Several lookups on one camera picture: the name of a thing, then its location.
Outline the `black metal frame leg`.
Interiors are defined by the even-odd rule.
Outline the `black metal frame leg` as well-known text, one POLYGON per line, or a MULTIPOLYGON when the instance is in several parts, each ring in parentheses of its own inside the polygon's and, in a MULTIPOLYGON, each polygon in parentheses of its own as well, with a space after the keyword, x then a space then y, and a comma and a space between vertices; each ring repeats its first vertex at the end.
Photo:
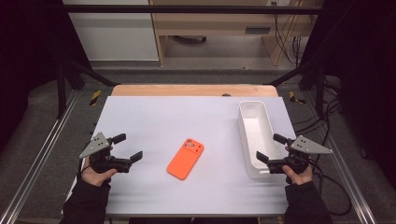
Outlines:
POLYGON ((99 81, 100 83, 108 87, 117 86, 116 82, 97 74, 91 68, 77 63, 76 61, 59 63, 56 68, 58 91, 58 119, 61 118, 66 111, 66 94, 64 80, 67 79, 71 83, 73 90, 81 90, 84 87, 85 82, 82 80, 80 74, 88 75, 89 77, 99 81))
POLYGON ((301 91, 310 91, 313 86, 316 86, 315 110, 317 114, 323 118, 325 75, 324 67, 319 60, 309 60, 305 63, 302 63, 297 68, 288 72, 286 75, 269 82, 269 85, 276 87, 285 81, 296 77, 297 75, 303 76, 299 83, 299 88, 301 91))

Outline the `light wooden desk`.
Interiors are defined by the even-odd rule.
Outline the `light wooden desk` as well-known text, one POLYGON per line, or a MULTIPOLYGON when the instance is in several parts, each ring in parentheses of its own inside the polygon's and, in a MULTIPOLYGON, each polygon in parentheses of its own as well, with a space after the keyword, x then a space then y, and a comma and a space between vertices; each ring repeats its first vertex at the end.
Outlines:
MULTIPOLYGON (((321 0, 148 0, 152 6, 319 7, 321 0)), ((309 36, 315 19, 308 15, 168 14, 152 15, 158 36, 260 36, 274 66, 280 65, 294 36, 309 36)))

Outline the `person's left hand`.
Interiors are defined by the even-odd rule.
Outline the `person's left hand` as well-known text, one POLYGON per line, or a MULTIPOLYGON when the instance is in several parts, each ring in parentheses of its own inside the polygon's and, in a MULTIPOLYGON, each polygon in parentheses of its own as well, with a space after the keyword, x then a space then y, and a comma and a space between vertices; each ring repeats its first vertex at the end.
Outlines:
POLYGON ((96 173, 90 163, 90 159, 86 158, 84 160, 84 165, 81 170, 81 178, 96 187, 101 187, 107 180, 109 180, 113 175, 115 175, 118 171, 116 169, 110 169, 104 173, 96 173))

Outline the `light wooden table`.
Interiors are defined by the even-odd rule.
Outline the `light wooden table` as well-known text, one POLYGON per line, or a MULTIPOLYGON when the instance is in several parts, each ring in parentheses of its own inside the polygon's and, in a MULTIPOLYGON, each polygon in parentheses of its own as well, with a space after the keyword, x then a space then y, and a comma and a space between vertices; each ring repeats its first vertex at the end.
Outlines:
POLYGON ((112 96, 248 96, 277 97, 278 92, 271 85, 250 84, 132 84, 118 85, 112 96))

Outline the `person's right hand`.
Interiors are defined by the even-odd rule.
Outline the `person's right hand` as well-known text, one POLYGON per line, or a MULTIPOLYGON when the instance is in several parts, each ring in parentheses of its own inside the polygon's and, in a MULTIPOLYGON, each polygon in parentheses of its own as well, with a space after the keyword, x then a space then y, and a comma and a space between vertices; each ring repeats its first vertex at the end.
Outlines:
POLYGON ((282 169, 285 175, 290 178, 292 184, 302 185, 313 180, 311 166, 308 166, 301 174, 296 174, 288 165, 284 165, 282 169))

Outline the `white cabinet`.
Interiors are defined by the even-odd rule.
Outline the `white cabinet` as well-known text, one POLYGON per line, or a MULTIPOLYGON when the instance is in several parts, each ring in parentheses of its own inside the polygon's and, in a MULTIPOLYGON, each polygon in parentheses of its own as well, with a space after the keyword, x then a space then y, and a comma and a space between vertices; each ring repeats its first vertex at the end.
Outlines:
POLYGON ((91 62, 158 61, 149 13, 70 13, 91 62))

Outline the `white oblong plastic bin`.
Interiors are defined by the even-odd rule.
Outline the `white oblong plastic bin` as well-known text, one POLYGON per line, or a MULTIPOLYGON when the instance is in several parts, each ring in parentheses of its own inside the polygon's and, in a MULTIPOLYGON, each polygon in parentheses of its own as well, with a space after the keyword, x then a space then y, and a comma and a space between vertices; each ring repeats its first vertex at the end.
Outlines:
POLYGON ((237 122, 248 176, 255 179, 270 177, 267 165, 256 158, 257 151, 270 160, 281 158, 265 104, 241 102, 237 122))

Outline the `white board table cover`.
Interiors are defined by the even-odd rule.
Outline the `white board table cover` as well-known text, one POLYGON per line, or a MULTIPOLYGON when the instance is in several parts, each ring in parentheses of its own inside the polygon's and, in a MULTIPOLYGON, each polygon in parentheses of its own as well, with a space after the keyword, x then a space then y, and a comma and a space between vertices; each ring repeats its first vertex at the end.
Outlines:
POLYGON ((113 176, 110 217, 258 217, 288 206, 283 175, 248 176, 237 123, 240 97, 121 97, 106 99, 95 130, 126 134, 113 155, 142 152, 127 174, 113 176), (188 176, 167 173, 186 139, 205 147, 188 176))

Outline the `dark curtain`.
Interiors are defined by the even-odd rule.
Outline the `dark curtain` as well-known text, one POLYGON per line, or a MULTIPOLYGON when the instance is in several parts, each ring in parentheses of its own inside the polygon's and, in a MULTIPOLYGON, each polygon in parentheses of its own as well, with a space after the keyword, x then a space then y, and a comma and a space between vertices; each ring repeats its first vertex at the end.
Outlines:
POLYGON ((324 68, 340 78, 355 134, 396 188, 396 0, 324 0, 323 6, 342 11, 318 17, 305 58, 343 18, 324 68))
POLYGON ((0 0, 0 152, 18 127, 31 90, 56 78, 53 50, 90 67, 64 0, 0 0))

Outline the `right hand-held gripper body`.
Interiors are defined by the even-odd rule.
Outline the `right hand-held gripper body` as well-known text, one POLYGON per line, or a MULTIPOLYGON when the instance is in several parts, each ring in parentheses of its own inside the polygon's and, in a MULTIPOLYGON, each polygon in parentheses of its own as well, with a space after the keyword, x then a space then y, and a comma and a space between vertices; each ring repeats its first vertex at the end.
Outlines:
POLYGON ((288 165, 296 174, 301 174, 310 164, 311 154, 332 154, 332 150, 302 135, 288 139, 289 155, 281 160, 269 160, 266 165, 270 174, 283 174, 282 167, 288 165))

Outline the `black horizontal frame bar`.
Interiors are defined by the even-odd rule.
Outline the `black horizontal frame bar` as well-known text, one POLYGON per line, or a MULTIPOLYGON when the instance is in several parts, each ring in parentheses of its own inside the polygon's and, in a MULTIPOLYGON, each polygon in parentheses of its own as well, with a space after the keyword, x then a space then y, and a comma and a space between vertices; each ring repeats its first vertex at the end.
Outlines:
POLYGON ((323 7, 143 6, 64 5, 70 13, 196 13, 196 14, 295 14, 319 15, 323 7))

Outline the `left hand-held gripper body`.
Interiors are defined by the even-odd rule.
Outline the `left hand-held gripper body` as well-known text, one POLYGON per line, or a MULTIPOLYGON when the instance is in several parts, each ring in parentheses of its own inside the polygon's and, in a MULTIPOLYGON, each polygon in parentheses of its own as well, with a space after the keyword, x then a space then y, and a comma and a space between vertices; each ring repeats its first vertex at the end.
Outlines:
POLYGON ((111 155, 112 138, 106 138, 103 133, 98 133, 79 156, 81 159, 88 157, 96 173, 101 174, 110 169, 116 169, 118 173, 128 173, 130 170, 129 159, 118 159, 111 155))

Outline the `aluminium floor rail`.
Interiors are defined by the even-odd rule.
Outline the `aluminium floor rail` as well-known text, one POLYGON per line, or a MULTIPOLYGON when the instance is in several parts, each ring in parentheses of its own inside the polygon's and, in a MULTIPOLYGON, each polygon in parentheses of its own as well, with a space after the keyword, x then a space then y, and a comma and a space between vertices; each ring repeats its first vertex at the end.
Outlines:
POLYGON ((325 104, 323 106, 324 117, 321 118, 315 110, 314 94, 305 91, 304 97, 313 114, 319 119, 323 119, 322 124, 318 126, 318 132, 322 137, 320 143, 325 147, 329 147, 333 151, 333 154, 331 155, 332 164, 339 176, 341 185, 346 191, 346 195, 351 201, 353 210, 359 218, 359 224, 377 224, 370 206, 366 202, 355 177, 342 157, 340 148, 336 145, 335 140, 331 135, 330 117, 341 108, 339 101, 336 98, 333 98, 325 104))
POLYGON ((62 133, 64 125, 68 121, 68 118, 70 117, 70 114, 73 111, 80 95, 81 91, 71 91, 66 102, 64 113, 58 119, 56 119, 55 123, 53 124, 28 173, 21 182, 21 185, 19 186, 11 202, 0 216, 0 224, 14 224, 17 220, 21 209, 23 208, 30 192, 32 191, 35 182, 40 176, 40 173, 60 134, 62 133))

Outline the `orange phone case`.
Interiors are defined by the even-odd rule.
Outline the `orange phone case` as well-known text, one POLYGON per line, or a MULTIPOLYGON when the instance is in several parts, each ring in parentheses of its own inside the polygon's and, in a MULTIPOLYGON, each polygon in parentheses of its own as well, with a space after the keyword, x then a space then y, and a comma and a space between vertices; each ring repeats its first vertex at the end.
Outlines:
POLYGON ((203 144, 191 138, 186 139, 174 158, 169 162, 166 168, 167 173, 184 180, 201 157, 204 149, 203 144))

